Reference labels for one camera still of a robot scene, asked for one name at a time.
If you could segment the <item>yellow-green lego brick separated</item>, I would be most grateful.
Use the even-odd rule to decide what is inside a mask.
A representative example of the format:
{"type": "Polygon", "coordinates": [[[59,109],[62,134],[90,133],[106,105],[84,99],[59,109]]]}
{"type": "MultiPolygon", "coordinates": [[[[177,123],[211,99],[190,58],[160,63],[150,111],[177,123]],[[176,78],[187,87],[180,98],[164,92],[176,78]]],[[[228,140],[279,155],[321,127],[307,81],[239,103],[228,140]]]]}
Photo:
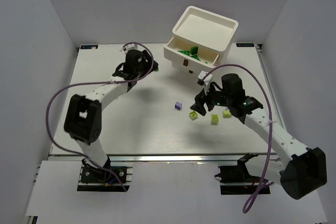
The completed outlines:
{"type": "Polygon", "coordinates": [[[189,117],[190,117],[191,120],[196,120],[198,118],[198,114],[197,114],[196,111],[191,111],[189,113],[189,117]]]}

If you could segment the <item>dark green lego plate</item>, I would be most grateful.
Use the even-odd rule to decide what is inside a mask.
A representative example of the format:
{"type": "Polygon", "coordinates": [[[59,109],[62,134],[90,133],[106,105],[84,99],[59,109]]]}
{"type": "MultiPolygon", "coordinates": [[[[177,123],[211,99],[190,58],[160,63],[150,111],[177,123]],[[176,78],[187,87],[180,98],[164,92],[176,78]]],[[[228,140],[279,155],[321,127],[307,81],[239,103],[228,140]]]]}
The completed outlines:
{"type": "Polygon", "coordinates": [[[197,46],[194,46],[194,47],[190,48],[190,55],[191,56],[196,55],[197,53],[198,53],[198,47],[197,46]]]}

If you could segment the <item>white three-drawer cabinet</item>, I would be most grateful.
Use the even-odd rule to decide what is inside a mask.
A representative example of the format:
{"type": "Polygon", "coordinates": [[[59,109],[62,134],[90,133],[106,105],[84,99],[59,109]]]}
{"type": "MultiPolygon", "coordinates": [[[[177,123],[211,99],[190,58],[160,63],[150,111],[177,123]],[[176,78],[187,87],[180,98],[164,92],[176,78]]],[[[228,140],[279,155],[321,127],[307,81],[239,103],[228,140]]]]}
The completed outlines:
{"type": "Polygon", "coordinates": [[[189,6],[173,27],[172,38],[163,46],[164,58],[172,67],[193,76],[208,72],[226,60],[237,28],[238,21],[234,19],[189,6]],[[178,52],[190,51],[194,46],[198,47],[200,61],[178,52]]]}

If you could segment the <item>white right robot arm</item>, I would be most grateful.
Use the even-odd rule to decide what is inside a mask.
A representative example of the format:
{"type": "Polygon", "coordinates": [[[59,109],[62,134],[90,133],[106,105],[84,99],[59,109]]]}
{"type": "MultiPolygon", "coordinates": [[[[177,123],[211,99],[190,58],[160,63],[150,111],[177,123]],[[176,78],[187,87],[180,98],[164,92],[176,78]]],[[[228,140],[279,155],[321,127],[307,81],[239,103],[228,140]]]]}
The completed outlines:
{"type": "Polygon", "coordinates": [[[246,154],[237,161],[233,175],[244,181],[261,177],[282,186],[293,199],[300,199],[327,183],[326,155],[318,147],[309,148],[290,135],[278,123],[269,119],[263,105],[247,96],[241,78],[235,73],[225,74],[219,86],[212,75],[201,71],[198,84],[203,86],[191,109],[202,116],[215,106],[228,108],[231,115],[271,144],[279,161],[270,161],[264,170],[265,157],[246,154]]]}

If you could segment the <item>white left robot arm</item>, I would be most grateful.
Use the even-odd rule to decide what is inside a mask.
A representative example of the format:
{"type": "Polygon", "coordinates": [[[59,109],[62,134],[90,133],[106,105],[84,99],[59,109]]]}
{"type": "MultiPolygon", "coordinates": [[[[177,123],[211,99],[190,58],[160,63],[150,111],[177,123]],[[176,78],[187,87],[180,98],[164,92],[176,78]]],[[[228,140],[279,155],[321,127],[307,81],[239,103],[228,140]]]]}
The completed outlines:
{"type": "Polygon", "coordinates": [[[108,168],[109,159],[99,140],[102,112],[118,97],[158,67],[148,50],[129,49],[125,62],[119,64],[110,81],[85,94],[71,97],[64,130],[80,146],[86,159],[95,167],[108,168]]]}

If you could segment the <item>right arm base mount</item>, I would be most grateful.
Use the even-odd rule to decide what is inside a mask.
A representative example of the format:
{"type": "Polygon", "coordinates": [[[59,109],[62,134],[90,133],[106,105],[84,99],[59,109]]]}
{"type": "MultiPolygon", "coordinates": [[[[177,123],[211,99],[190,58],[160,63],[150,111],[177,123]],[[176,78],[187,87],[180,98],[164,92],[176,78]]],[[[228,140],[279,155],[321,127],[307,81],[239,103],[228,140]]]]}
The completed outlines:
{"type": "Polygon", "coordinates": [[[261,184],[260,177],[248,173],[246,162],[255,154],[246,154],[237,161],[236,165],[219,166],[219,173],[214,176],[220,183],[221,195],[252,195],[261,184]]]}

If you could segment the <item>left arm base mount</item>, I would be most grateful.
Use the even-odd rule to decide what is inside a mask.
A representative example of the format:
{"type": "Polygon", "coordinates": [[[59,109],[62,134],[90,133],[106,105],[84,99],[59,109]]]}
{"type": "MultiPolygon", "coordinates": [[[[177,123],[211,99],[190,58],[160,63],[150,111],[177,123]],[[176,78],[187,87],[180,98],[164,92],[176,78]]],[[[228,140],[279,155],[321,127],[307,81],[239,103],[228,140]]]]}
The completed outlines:
{"type": "Polygon", "coordinates": [[[77,191],[125,193],[132,182],[132,166],[107,166],[114,174],[101,170],[84,158],[81,161],[77,191]]]}

